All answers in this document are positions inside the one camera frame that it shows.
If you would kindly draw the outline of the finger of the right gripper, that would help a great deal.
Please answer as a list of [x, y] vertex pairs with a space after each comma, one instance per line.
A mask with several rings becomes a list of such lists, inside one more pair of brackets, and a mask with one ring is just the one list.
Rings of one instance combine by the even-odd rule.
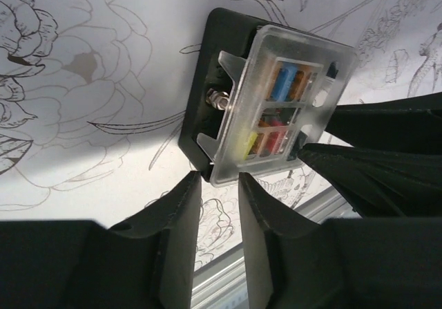
[[306, 144], [298, 157], [362, 217], [441, 215], [441, 157]]
[[441, 94], [337, 106], [326, 132], [357, 148], [441, 153]]

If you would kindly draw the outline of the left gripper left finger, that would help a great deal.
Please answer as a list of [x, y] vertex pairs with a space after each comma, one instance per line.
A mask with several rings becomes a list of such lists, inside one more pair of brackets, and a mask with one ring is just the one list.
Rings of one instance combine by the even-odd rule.
[[1, 223], [2, 308], [189, 308], [202, 184], [106, 228], [95, 221]]

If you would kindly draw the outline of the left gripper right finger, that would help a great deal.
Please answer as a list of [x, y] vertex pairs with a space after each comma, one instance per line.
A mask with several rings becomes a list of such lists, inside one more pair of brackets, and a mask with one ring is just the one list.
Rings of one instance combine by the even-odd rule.
[[251, 308], [440, 308], [440, 218], [315, 223], [238, 179]]

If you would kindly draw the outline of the clear plastic fuse box cover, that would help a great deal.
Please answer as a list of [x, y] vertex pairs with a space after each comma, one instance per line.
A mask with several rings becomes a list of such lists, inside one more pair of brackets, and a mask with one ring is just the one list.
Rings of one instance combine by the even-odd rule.
[[[242, 172], [268, 176], [298, 167], [297, 152], [320, 139], [358, 55], [351, 46], [266, 25], [248, 58], [220, 51], [218, 62], [233, 86], [229, 93], [206, 94], [207, 104], [224, 112], [217, 138], [197, 136], [211, 159], [209, 182], [215, 187], [235, 182]], [[258, 134], [256, 157], [240, 162], [252, 131]]]

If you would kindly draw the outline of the yellow blade fuse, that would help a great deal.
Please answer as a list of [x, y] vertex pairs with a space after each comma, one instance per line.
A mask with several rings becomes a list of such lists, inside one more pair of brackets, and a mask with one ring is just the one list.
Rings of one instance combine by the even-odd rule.
[[243, 152], [241, 153], [240, 162], [245, 162], [246, 160], [251, 160], [256, 157], [254, 145], [257, 138], [258, 134], [255, 131], [252, 131], [245, 143]]

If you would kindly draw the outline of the black fuse box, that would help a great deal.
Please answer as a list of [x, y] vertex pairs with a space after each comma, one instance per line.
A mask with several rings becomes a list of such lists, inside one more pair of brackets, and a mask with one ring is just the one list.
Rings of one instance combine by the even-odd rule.
[[197, 143], [203, 133], [216, 139], [224, 116], [223, 111], [206, 102], [210, 89], [231, 92], [233, 82], [218, 62], [220, 51], [248, 58], [253, 39], [258, 30], [270, 21], [228, 10], [216, 8], [209, 13], [204, 29], [200, 54], [186, 106], [178, 145], [193, 166], [208, 181], [213, 171], [211, 159]]

